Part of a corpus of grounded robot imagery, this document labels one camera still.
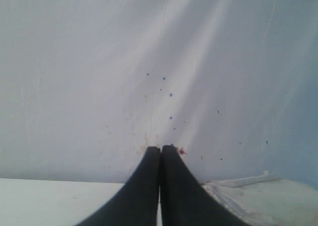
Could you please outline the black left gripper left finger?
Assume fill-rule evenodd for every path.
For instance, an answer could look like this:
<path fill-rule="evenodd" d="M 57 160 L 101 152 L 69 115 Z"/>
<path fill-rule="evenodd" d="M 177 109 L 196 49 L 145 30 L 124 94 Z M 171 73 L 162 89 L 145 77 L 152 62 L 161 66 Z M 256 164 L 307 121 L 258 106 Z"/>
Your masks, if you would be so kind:
<path fill-rule="evenodd" d="M 124 186 L 79 226 L 156 226 L 160 149 L 148 147 Z"/>

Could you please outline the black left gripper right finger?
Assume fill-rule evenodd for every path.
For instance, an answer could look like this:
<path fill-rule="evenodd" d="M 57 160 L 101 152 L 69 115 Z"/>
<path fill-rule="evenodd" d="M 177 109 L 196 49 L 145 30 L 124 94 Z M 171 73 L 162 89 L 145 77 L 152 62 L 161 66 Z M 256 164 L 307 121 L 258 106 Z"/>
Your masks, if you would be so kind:
<path fill-rule="evenodd" d="M 246 225 L 201 187 L 174 146 L 161 151 L 160 205 L 163 226 Z"/>

